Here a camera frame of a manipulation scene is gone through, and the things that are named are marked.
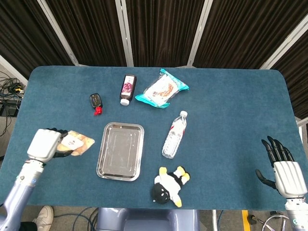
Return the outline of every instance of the yellow toy feet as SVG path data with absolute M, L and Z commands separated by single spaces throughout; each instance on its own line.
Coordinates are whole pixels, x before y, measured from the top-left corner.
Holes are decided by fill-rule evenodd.
M 185 175 L 185 169 L 182 166 L 178 166 L 177 171 L 180 172 L 181 176 Z
M 185 173 L 184 176 L 182 176 L 182 178 L 186 179 L 186 182 L 190 180 L 190 175 L 188 173 Z
M 179 200 L 177 202 L 174 203 L 178 208 L 182 207 L 182 201 Z
M 159 168 L 159 175 L 167 174 L 167 168 L 166 167 L 160 167 Z

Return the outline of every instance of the wheel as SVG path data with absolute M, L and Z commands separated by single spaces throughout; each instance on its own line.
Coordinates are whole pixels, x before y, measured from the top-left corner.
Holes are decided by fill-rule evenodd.
M 254 215 L 248 214 L 247 220 L 250 225 L 255 225 L 257 223 L 256 217 Z

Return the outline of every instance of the penguin toy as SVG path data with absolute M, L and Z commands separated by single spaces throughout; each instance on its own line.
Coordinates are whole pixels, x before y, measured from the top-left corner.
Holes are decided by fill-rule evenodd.
M 179 191 L 189 179 L 189 173 L 182 166 L 179 166 L 174 172 L 168 173 L 167 168 L 160 167 L 159 175 L 155 177 L 151 191 L 153 201 L 163 205 L 171 200 L 177 207 L 182 207 Z

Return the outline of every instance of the table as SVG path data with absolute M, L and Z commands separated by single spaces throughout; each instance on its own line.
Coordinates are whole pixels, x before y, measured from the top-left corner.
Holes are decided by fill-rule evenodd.
M 160 68 L 42 66 L 30 77 L 12 138 L 0 170 L 0 201 L 4 201 L 39 128 L 75 130 L 95 139 L 82 156 L 51 160 L 29 201 L 31 205 L 162 208 L 150 189 L 160 166 L 174 171 L 182 165 L 191 180 L 180 191 L 186 209 L 284 209 L 285 199 L 263 185 L 258 168 L 273 179 L 261 143 L 267 135 L 280 140 L 308 176 L 307 160 L 298 134 L 283 76 L 275 70 L 166 68 L 185 82 L 170 106 L 158 109 L 133 100 L 121 106 L 125 74 L 137 76 L 135 95 L 159 75 Z M 94 116 L 89 96 L 99 93 L 103 115 Z M 181 110 L 187 128 L 173 160 L 161 149 L 169 127 Z M 141 173 L 133 182 L 96 175 L 103 136 L 109 122 L 144 127 Z

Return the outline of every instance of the snack bag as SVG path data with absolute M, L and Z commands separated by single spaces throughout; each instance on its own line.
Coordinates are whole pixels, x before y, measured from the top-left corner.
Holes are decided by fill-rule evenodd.
M 67 152 L 73 150 L 71 155 L 82 155 L 94 144 L 94 142 L 94 139 L 85 135 L 75 131 L 69 131 L 68 135 L 63 138 L 60 144 L 58 144 L 57 151 Z
M 148 87 L 143 94 L 137 95 L 135 98 L 154 107 L 166 108 L 170 105 L 167 101 L 180 90 L 189 90 L 189 87 L 165 69 L 160 69 L 159 78 L 156 82 Z

